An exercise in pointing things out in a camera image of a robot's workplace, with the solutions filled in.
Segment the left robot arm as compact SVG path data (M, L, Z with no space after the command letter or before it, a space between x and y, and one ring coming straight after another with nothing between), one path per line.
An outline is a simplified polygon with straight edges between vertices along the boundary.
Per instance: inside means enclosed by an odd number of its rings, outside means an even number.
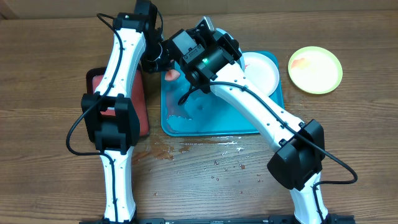
M131 100L132 87L139 66L148 73L171 66L163 28L155 26L161 17L153 3L137 1L134 12L113 18L108 66L94 93L81 99L79 120L85 122L104 169L106 208L100 223L132 223L135 218L131 162L140 122Z

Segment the yellow-green plate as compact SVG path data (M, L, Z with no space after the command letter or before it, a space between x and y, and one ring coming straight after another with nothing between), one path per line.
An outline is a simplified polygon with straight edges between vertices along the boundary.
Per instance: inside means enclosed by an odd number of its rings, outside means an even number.
M315 95L332 92L343 78L343 68L338 58L322 47L298 49L290 57L287 68L296 87Z

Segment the pink sponge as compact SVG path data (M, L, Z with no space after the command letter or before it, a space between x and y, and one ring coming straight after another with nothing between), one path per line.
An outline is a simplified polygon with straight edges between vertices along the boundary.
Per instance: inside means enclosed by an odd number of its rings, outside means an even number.
M172 82L174 80L177 80L180 76L181 76L181 74L179 71L177 71L175 69L171 69L165 73L164 79L167 82Z

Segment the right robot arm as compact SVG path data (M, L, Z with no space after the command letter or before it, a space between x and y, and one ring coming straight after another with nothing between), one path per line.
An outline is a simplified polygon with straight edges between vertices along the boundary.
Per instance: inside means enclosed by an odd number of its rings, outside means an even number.
M225 100L266 140L274 151L267 168L289 189L295 219L299 223L325 223L328 210L319 184L325 158L322 126L290 114L248 80L239 64L242 53L238 41L229 34L216 39L207 28L181 29L171 36L167 50L194 88Z

